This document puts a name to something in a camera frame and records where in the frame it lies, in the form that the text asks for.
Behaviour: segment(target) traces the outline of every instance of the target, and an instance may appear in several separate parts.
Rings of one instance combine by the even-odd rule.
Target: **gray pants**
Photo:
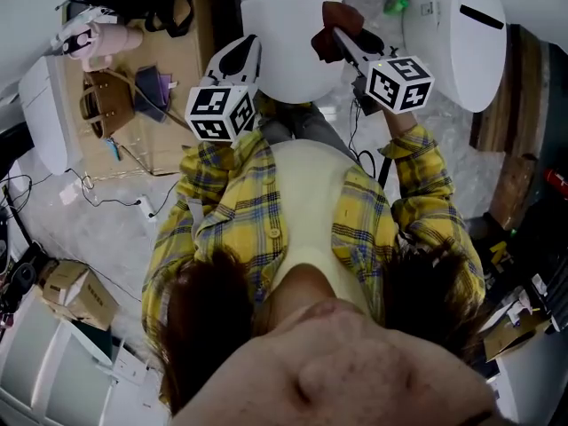
[[[278,112],[278,117],[270,118],[262,124],[261,131],[271,146],[294,140],[293,136],[296,139],[306,138],[332,146],[357,162],[353,153],[316,106],[310,108],[295,106],[281,110]]]

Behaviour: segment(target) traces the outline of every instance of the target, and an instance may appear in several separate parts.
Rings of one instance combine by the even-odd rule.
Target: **power strip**
[[[157,221],[155,216],[156,212],[154,210],[154,207],[152,206],[152,203],[150,203],[150,200],[144,195],[138,197],[138,200],[140,201],[138,206],[142,210],[144,217],[148,220],[148,222],[155,223]]]

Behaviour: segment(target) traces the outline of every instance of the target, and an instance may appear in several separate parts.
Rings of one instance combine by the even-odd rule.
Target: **wooden board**
[[[535,168],[534,158],[509,154],[505,157],[489,213],[506,231],[515,228],[523,218]]]
[[[516,69],[519,94],[517,118],[511,121],[507,153],[513,156],[537,155],[537,131],[540,121],[540,97],[542,95],[542,53],[540,41],[522,27],[518,28]]]
[[[475,114],[469,144],[481,152],[538,156],[543,84],[540,41],[524,28],[508,28],[501,85],[492,104]]]

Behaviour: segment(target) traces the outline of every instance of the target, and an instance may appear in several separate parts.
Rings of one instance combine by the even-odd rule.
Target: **brown leather bag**
[[[98,138],[110,138],[134,118],[129,85],[104,72],[85,73],[80,108]]]

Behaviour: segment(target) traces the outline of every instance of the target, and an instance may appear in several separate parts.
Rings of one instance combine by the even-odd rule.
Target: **hair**
[[[437,343],[463,359],[485,318],[458,299],[456,280],[465,259],[446,249],[405,250],[388,263],[384,325]],[[167,326],[157,330],[163,394],[172,415],[257,333],[247,272],[232,251],[218,248],[209,260],[182,266],[173,281]]]

